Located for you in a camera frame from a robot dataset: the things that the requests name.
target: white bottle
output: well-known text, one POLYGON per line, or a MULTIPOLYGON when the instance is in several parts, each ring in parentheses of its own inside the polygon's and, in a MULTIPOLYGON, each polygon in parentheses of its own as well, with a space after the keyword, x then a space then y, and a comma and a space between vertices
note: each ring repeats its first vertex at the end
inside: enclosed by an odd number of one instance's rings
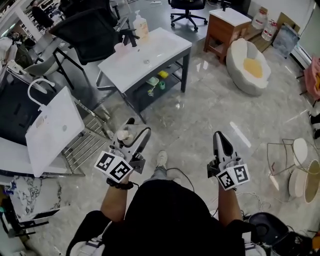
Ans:
POLYGON ((136 29, 135 34, 142 39, 142 41, 148 39, 148 25, 147 20, 145 18, 142 18, 139 15, 140 10, 135 11, 136 17, 133 22, 133 27, 136 29))

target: marble floor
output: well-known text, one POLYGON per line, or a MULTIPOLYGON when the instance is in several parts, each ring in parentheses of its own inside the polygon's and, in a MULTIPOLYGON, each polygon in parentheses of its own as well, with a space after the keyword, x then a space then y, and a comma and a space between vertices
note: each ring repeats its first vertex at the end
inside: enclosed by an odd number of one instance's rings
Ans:
MULTIPOLYGON (((168 167, 183 170, 209 210, 215 211, 218 182, 207 178, 206 165, 213 158, 213 133, 223 131, 238 148, 251 176, 250 182, 238 187, 240 208, 245 214, 270 212, 304 234, 307 229, 319 226, 320 196, 317 194, 310 204, 306 204, 303 197, 290 198, 289 171, 269 176, 267 143, 298 137, 313 143, 307 111, 317 112, 320 104, 313 109, 307 96, 299 96, 304 81, 295 79, 301 69, 290 57, 282 59, 272 47, 263 54, 271 68, 271 77, 267 90, 260 97, 241 92, 226 67, 220 65, 212 53, 200 52, 193 56, 186 92, 181 93, 178 84, 142 112, 152 134, 143 152, 144 171, 141 175, 132 174, 131 178, 138 184, 149 178, 158 151, 166 150, 168 167), (245 192, 255 192, 259 200, 245 192)), ((111 113, 114 127, 136 116, 118 93, 108 96, 98 110, 104 108, 111 113)), ((315 154, 310 149, 305 166, 315 154)), ((93 169, 97 157, 98 154, 93 156, 82 168, 86 177, 60 179, 63 200, 69 201, 70 206, 53 216, 48 225, 38 227, 37 233, 31 236, 28 244, 40 255, 64 255, 85 215, 100 208, 108 186, 106 178, 93 169)), ((275 168, 284 166, 283 147, 271 148, 269 157, 275 162, 275 168)), ((179 173, 169 175, 175 178, 179 173)), ((183 178, 181 184, 190 187, 183 178)), ((128 204, 136 190, 129 191, 128 204)))

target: white sink basin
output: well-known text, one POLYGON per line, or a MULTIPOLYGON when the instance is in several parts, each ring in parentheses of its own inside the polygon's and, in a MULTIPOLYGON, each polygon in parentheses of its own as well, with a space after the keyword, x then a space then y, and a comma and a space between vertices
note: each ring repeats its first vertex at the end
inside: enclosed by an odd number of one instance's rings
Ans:
POLYGON ((191 42, 159 27, 149 32, 148 40, 129 43, 98 65, 111 82, 124 93, 151 71, 191 47, 191 42))
POLYGON ((250 18, 231 8, 226 8, 225 11, 223 11, 223 9, 211 10, 209 13, 225 22, 228 22, 234 27, 243 23, 251 22, 250 18))

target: black bracelet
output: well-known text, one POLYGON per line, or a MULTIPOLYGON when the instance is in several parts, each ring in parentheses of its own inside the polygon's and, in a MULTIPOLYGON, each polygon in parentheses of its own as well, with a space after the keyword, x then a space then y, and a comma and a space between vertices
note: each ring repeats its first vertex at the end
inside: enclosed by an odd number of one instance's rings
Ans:
POLYGON ((123 184, 123 183, 117 183, 111 178, 107 178, 106 183, 109 184, 109 186, 111 187, 115 187, 116 189, 121 189, 121 190, 130 190, 134 187, 134 184, 131 181, 129 181, 127 184, 123 184))

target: person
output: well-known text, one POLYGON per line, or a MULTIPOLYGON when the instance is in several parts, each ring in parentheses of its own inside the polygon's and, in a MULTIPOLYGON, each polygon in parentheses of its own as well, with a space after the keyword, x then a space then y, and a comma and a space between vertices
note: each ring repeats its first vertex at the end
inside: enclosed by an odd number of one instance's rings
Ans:
POLYGON ((82 255, 77 253, 81 242, 103 234, 102 255, 196 250, 244 256, 243 233, 254 230, 242 221, 235 191, 225 191, 219 185, 217 220, 196 193, 168 180, 167 160, 167 153, 160 151, 154 174, 138 188, 127 213, 127 190, 110 186, 101 209, 86 215, 66 255, 82 255))
POLYGON ((30 6, 32 6, 32 15, 40 26, 48 29, 54 24, 54 21, 38 6, 37 0, 32 0, 30 6))
MULTIPOLYGON (((308 111, 308 117, 310 124, 313 126, 315 124, 320 124, 320 114, 313 116, 310 111, 308 111)), ((313 128, 313 138, 316 140, 320 137, 320 129, 313 128)))

